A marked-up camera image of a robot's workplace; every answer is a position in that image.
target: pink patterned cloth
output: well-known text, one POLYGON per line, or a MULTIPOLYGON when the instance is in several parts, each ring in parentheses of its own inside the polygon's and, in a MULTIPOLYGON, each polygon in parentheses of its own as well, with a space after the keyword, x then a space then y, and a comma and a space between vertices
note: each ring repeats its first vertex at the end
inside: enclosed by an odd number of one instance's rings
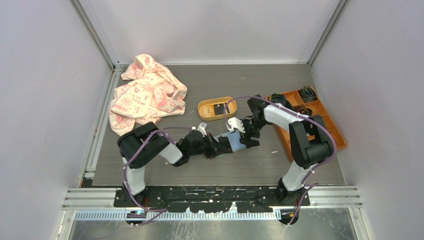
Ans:
POLYGON ((115 88, 110 103, 110 127, 118 135, 131 131, 135 123, 156 124, 163 117, 184 114, 187 87, 150 55, 136 56, 121 77, 134 81, 115 88))

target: towel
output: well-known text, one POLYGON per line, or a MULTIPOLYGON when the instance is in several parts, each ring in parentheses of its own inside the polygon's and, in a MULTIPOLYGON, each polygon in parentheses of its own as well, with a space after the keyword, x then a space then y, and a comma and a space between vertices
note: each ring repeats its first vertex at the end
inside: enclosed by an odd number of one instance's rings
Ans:
POLYGON ((156 124, 163 117, 184 114, 187 87, 150 55, 136 56, 121 77, 134 81, 114 89, 109 120, 118 135, 130 132, 135 123, 156 124))

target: white panel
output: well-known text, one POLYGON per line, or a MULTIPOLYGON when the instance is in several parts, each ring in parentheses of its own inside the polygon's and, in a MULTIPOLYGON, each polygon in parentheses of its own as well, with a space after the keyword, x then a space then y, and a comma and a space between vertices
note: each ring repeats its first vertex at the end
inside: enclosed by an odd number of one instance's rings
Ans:
POLYGON ((0 2, 1 239, 56 237, 110 70, 67 0, 0 2))
POLYGON ((83 0, 121 63, 306 63, 338 0, 83 0))
POLYGON ((313 66, 374 232, 422 239, 424 1, 350 1, 313 66))

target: reflective surface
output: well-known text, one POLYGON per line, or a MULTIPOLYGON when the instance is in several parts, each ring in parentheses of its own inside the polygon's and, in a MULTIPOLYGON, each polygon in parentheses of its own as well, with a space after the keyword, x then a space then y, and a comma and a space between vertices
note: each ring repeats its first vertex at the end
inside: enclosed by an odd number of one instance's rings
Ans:
POLYGON ((288 228, 277 220, 156 221, 130 228, 124 221, 75 221, 71 240, 356 240, 347 208, 302 209, 288 228))

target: crumpled fabric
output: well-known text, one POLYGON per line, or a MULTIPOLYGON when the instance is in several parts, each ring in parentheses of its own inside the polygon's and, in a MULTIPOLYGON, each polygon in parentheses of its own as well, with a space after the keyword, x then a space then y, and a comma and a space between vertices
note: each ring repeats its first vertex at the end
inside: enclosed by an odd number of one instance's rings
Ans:
POLYGON ((187 87, 150 55, 136 56, 121 77, 134 81, 114 89, 109 120, 118 135, 130 132, 135 123, 157 124, 163 117, 184 114, 187 87))

